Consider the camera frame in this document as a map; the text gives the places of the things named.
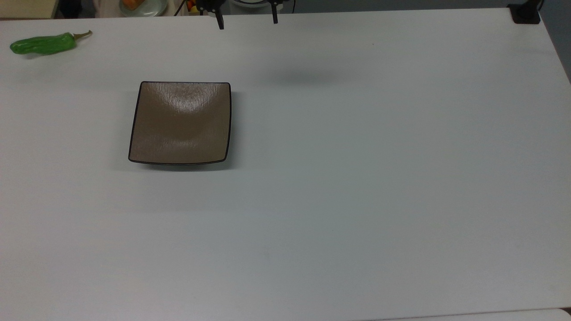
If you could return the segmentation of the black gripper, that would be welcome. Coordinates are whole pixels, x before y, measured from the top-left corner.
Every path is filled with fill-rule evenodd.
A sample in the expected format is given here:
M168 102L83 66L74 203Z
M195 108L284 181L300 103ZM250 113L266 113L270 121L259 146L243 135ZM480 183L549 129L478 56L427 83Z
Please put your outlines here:
M277 14L283 8L283 3L283 0L197 0L196 7L215 12L219 29L224 30L223 14L264 14L272 11L273 24L277 24Z

